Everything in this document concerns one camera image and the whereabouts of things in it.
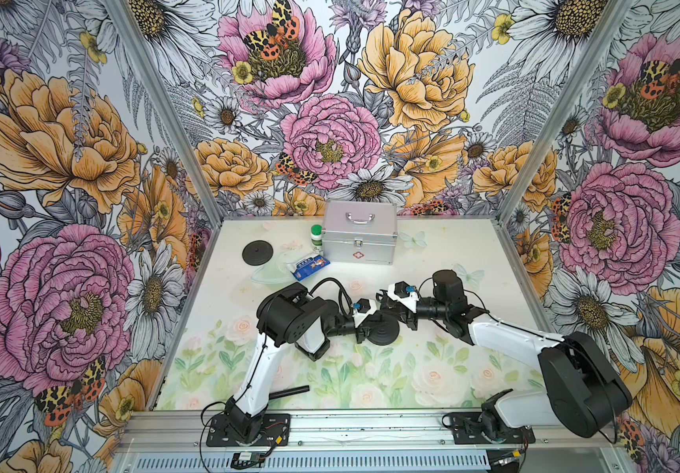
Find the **black round stand base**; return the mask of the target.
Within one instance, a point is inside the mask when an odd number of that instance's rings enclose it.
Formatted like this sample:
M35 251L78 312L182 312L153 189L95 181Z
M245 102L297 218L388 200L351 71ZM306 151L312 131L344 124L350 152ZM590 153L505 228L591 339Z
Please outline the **black round stand base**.
M366 339L377 346L392 344L400 333L400 322L390 315L371 315L365 319L363 327Z

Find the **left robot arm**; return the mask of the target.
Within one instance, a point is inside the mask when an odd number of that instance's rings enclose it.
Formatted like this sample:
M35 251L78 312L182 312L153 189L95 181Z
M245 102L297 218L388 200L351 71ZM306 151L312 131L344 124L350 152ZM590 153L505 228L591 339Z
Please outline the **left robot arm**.
M231 435L240 443L253 443L260 435L270 388L287 350L295 346L316 361L330 346L322 323L337 318L343 322L352 319L352 301L339 280L325 278L314 287L319 289L327 283L338 289L336 302L318 297L312 289L296 282L268 296L259 305L253 357L241 387L224 408Z

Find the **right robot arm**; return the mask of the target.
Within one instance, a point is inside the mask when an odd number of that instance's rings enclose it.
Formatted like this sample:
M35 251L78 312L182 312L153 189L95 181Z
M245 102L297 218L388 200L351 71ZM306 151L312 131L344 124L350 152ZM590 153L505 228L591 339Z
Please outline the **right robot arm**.
M489 441L536 425L561 426L589 439L614 426L631 407L630 390L592 336L548 333L504 321L484 303L470 303L470 291L452 270L439 270L431 280L429 297L405 282L393 286L405 325L416 329L422 319L436 322L455 339L523 362L542 376L542 391L506 389L484 401L476 423Z

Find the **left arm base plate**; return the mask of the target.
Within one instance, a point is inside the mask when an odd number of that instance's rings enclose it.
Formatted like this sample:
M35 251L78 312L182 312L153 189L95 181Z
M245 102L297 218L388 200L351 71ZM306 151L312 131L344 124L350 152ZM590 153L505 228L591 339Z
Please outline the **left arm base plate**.
M284 447L292 416L263 413L254 418L217 414L205 430L207 447Z

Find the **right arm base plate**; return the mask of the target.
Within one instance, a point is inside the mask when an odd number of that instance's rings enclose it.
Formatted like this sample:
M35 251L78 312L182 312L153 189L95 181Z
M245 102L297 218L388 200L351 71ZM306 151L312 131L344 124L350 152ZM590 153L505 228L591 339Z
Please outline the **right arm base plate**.
M442 426L456 445L531 445L535 435L529 427L510 428L494 414L481 411L446 413Z

